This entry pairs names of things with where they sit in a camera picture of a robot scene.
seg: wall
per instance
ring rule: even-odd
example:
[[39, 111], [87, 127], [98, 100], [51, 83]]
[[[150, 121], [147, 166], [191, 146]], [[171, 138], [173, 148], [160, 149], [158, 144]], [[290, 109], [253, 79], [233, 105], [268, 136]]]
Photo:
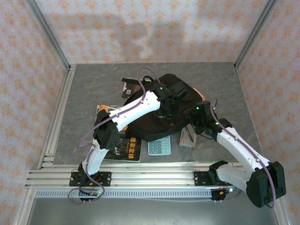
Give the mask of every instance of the wall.
[[37, 0], [73, 63], [235, 61], [267, 0]]
[[65, 69], [23, 0], [0, 1], [0, 224], [12, 223]]
[[300, 4], [278, 1], [239, 72], [262, 150], [285, 168], [289, 210], [300, 221]]

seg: black backpack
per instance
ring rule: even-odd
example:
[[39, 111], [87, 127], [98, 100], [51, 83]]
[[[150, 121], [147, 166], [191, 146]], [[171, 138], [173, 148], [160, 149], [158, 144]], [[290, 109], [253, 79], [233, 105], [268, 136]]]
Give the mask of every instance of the black backpack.
[[[190, 121], [184, 116], [187, 109], [193, 108], [197, 103], [202, 101], [202, 97], [192, 87], [179, 79], [174, 74], [165, 74], [159, 78], [160, 82], [166, 87], [173, 86], [177, 82], [181, 82], [187, 88], [187, 95], [183, 97], [179, 104], [179, 116], [172, 119], [162, 119], [150, 112], [142, 117], [136, 119], [128, 125], [126, 130], [126, 137], [139, 137], [145, 141], [152, 142], [154, 140], [166, 137], [177, 131], [181, 131]], [[158, 83], [157, 80], [146, 82], [143, 79], [143, 85], [148, 91], [154, 84]], [[124, 105], [138, 99], [143, 95], [143, 90], [140, 89], [134, 93]]]

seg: robotic arm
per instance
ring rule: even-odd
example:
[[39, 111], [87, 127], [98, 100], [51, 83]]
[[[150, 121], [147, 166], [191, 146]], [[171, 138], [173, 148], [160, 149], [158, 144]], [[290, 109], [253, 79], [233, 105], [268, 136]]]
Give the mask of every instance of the robotic arm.
[[[95, 124], [110, 117], [112, 119], [94, 131], [93, 144], [96, 147], [91, 148], [92, 153], [89, 160], [86, 158], [78, 168], [81, 186], [84, 186], [88, 180], [86, 174], [93, 176], [99, 172], [100, 164], [106, 153], [120, 141], [119, 131], [132, 121], [152, 111], [159, 110], [165, 117], [173, 117], [178, 113], [178, 104], [186, 93], [185, 86], [180, 82], [170, 88], [158, 83], [147, 91], [144, 97], [140, 97], [118, 110], [110, 113], [101, 110]], [[129, 110], [138, 102], [141, 103], [135, 109]], [[274, 192], [276, 193], [275, 198], [285, 195], [285, 177], [282, 165], [279, 162], [271, 163], [257, 153], [238, 135], [232, 124], [226, 119], [217, 120], [210, 102], [200, 102], [194, 108], [185, 111], [185, 115], [191, 121], [197, 134], [205, 132], [206, 135], [211, 136], [228, 149], [246, 170], [243, 172], [233, 168], [225, 161], [217, 162], [209, 169], [209, 177], [214, 184], [217, 185], [224, 181], [236, 186], [246, 192], [250, 201], [257, 207], [272, 202], [274, 199], [272, 193]]]

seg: calculator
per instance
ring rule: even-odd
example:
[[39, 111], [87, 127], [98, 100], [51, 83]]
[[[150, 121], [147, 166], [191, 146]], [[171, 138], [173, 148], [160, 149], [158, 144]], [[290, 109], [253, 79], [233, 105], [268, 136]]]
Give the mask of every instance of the calculator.
[[170, 136], [148, 142], [148, 154], [150, 156], [168, 156], [171, 154]]

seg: floral wallpaper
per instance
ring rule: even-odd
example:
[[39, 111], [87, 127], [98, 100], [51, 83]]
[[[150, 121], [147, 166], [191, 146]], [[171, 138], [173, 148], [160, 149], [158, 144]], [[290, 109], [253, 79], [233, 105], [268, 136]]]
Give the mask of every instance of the floral wallpaper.
[[235, 61], [267, 0], [37, 0], [70, 64]]
[[280, 0], [239, 72], [265, 155], [285, 169], [288, 209], [300, 221], [300, 4]]
[[0, 1], [0, 224], [12, 224], [65, 69], [23, 0]]

